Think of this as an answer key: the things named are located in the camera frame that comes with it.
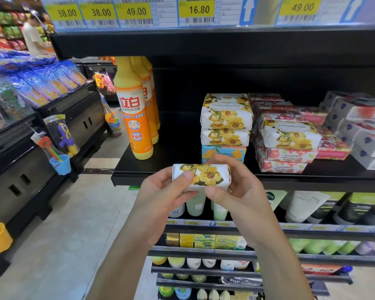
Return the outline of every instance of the person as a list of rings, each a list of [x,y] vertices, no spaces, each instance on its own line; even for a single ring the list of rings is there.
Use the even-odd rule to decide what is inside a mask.
[[[47,47],[44,45],[42,38],[36,27],[41,26],[39,19],[30,14],[30,18],[26,20],[22,27],[22,34],[24,35],[26,46],[31,55],[45,55]]]
[[[226,208],[247,244],[255,249],[268,300],[313,300],[297,255],[285,237],[262,183],[240,161],[221,154],[209,164],[228,164],[230,191],[206,186],[208,198]],[[133,300],[149,249],[164,231],[168,215],[197,192],[182,193],[194,174],[172,180],[172,167],[146,178],[135,204],[100,266],[86,300]]]

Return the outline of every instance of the floor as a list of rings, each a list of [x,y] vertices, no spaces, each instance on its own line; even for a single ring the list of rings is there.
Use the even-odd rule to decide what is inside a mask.
[[[128,144],[126,133],[108,137],[85,168],[114,169]],[[128,186],[114,187],[107,174],[81,174],[74,184],[63,184],[51,199],[53,212],[45,221],[34,219],[11,247],[12,264],[0,278],[0,300],[84,299],[136,193]],[[157,275],[150,267],[148,257],[135,300],[157,299]],[[355,267],[352,274],[353,285],[327,283],[331,297],[319,299],[375,300],[375,268]]]

